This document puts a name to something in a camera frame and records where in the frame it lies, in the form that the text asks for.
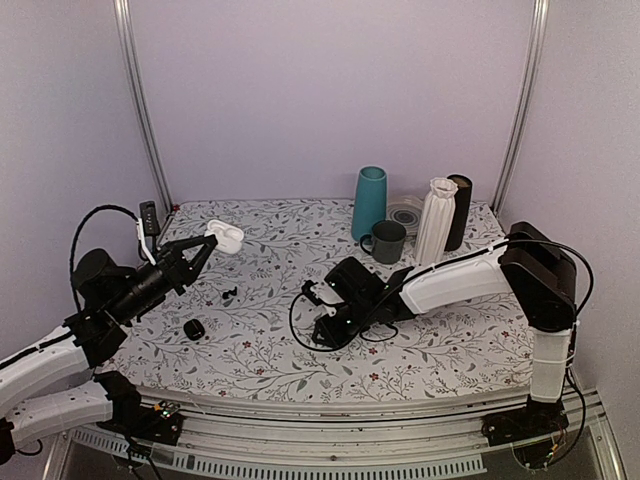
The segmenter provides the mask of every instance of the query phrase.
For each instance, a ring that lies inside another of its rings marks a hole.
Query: gray mug
[[[371,229],[371,235],[363,235],[360,238],[360,248],[373,257],[376,262],[385,265],[393,265],[402,257],[404,240],[407,238],[407,230],[393,220],[382,220]],[[364,247],[364,243],[372,242],[371,250]]]

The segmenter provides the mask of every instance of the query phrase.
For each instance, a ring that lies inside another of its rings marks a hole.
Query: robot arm
[[[414,318],[480,295],[513,292],[534,332],[530,396],[527,410],[514,411],[514,418],[487,417],[487,436],[499,444],[567,426],[560,397],[576,320],[575,263],[544,244],[549,240],[527,223],[515,224],[507,238],[410,277],[411,268],[397,271],[386,283],[355,258],[343,260],[325,278],[331,302],[313,282],[303,286],[303,294],[327,312],[315,322],[313,341],[340,348],[374,323]],[[514,431],[514,422],[523,426],[521,431]]]
[[[132,319],[139,320],[158,306],[171,290],[182,295],[215,249],[240,250],[241,230],[219,221],[215,227],[200,237],[167,242],[153,253],[143,248],[149,261],[138,269],[116,265],[102,249],[80,260],[72,283],[85,299],[83,310],[31,347],[0,362],[0,464],[34,439],[91,422],[104,422],[104,428],[137,438],[177,442],[182,417],[172,408],[142,407],[135,387],[118,372],[95,375],[72,390],[24,399],[64,377],[104,363],[126,338],[122,325],[131,326]],[[185,251],[192,248],[199,250],[187,260]]]

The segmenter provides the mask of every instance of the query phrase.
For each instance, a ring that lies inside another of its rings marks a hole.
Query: white wall
[[[577,369],[640,478],[640,3],[551,2],[505,223],[526,219],[593,263]]]
[[[142,77],[176,201],[495,188],[533,1],[137,0]]]
[[[73,313],[67,262],[83,215],[105,202],[137,210],[156,193],[112,2],[4,0],[0,45],[3,358]],[[117,261],[134,262],[131,220],[99,215],[80,252],[103,246]],[[40,459],[11,462],[0,478],[38,478],[42,466]]]

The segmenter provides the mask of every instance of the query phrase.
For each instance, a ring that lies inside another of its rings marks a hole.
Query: white plate
[[[414,195],[395,197],[387,203],[387,218],[407,229],[408,237],[418,235],[423,201]]]

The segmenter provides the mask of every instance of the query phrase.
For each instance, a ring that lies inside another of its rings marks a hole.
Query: mug handle
[[[366,248],[364,248],[364,242],[367,240],[373,240],[373,235],[367,233],[366,235],[360,237],[360,248],[364,251],[364,253],[371,255],[371,250],[367,250]]]

